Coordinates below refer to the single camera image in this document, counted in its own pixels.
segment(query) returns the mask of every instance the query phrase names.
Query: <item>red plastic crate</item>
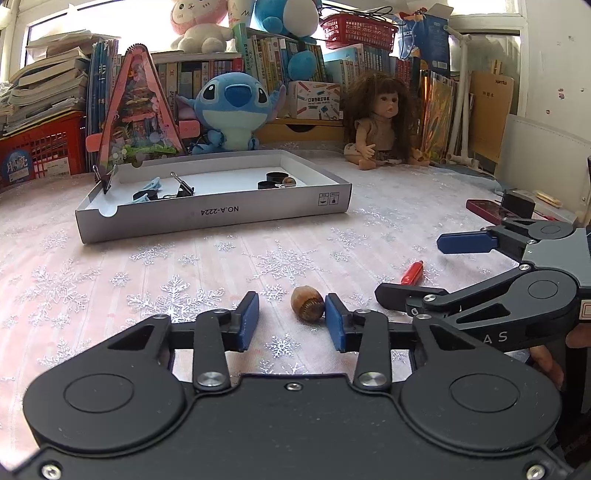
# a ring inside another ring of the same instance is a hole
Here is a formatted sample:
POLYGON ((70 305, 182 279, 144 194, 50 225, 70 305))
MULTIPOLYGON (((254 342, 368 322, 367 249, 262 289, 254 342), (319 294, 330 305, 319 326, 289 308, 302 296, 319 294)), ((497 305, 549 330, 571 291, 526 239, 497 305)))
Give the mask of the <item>red plastic crate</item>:
POLYGON ((320 22, 327 48, 341 48, 355 43, 392 51, 398 28, 389 22, 355 14, 339 13, 320 22))
POLYGON ((72 112, 1 139, 2 184, 6 186, 55 174, 85 173, 85 122, 83 112, 72 112))

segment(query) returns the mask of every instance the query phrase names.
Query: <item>plush toy nose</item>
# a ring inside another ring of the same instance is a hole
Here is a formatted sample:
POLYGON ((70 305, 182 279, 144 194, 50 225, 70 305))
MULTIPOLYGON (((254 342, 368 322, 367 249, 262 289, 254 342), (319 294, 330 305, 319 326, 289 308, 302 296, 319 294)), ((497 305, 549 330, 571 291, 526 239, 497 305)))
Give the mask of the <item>plush toy nose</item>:
POLYGON ((252 90, 248 85, 230 85, 226 87, 226 100, 236 108, 245 106, 252 98, 252 90))

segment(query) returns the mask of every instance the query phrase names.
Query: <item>stitch plush toy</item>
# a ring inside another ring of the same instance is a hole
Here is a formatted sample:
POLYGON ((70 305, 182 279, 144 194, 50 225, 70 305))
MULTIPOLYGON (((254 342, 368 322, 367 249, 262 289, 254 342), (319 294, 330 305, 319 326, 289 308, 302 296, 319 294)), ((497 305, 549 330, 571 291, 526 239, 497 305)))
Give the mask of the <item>stitch plush toy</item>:
POLYGON ((180 37, 171 47, 185 53, 226 51, 232 30, 218 23, 227 13, 228 0, 178 0, 170 13, 170 22, 180 37))
MULTIPOLYGON (((322 0, 257 0, 254 17, 269 33, 298 37, 315 44, 318 8, 322 0)), ((291 80, 310 80, 316 72, 316 56, 310 51, 294 55, 288 65, 291 80)))
POLYGON ((258 148, 253 132, 277 117, 285 102, 285 86, 267 95, 261 82, 246 73, 224 73, 210 80, 195 100, 177 97, 180 119, 196 119, 209 128, 209 145, 193 155, 258 148))

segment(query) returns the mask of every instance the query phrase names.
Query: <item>white snowflake tablecloth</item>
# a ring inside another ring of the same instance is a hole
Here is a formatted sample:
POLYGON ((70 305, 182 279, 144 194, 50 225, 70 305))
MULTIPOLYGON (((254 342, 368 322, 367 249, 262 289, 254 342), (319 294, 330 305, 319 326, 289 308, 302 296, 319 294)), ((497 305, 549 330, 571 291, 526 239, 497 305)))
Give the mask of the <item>white snowflake tablecloth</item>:
MULTIPOLYGON (((341 155, 299 154, 353 183, 347 214, 84 246, 74 210, 91 176, 40 180, 0 195, 0 462, 14 466, 35 449, 22 396, 36 376, 153 313, 185 322, 233 308, 254 290, 259 326, 247 353, 228 354, 234 381, 243 372, 350 375, 356 355, 335 352, 323 325, 295 318, 293 287, 309 284, 322 295, 337 293, 351 309, 381 310, 376 285, 398 281, 415 260, 425 262, 425 285, 449 291, 514 266, 496 252, 437 251, 441 233, 486 225, 465 209, 468 198, 493 198, 475 179, 409 166, 359 171, 341 155)), ((392 351, 392 366, 396 380, 406 378, 407 353, 392 351)), ((180 352, 175 374, 188 380, 190 368, 190 353, 180 352)))

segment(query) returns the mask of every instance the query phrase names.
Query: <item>screw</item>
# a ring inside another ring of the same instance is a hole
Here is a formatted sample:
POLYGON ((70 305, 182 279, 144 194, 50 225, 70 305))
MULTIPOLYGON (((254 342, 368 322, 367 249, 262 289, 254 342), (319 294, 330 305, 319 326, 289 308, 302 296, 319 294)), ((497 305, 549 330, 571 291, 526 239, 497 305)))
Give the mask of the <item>screw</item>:
POLYGON ((543 467, 543 465, 533 465, 529 470, 527 470, 525 478, 527 478, 527 480, 540 480, 541 478, 544 478, 545 474, 546 469, 543 467))
POLYGON ((290 392, 299 392, 302 388, 304 388, 304 386, 301 383, 288 383, 285 386, 285 389, 290 392))
POLYGON ((359 376, 359 382, 364 387, 381 387, 386 383, 386 375, 380 372, 365 372, 359 376))
POLYGON ((219 387, 226 381, 226 376, 220 372, 205 372, 197 377, 197 383, 202 387, 219 387))
POLYGON ((61 478, 60 468, 50 463, 41 467, 41 474, 43 477, 47 478, 47 480, 60 480, 61 478))

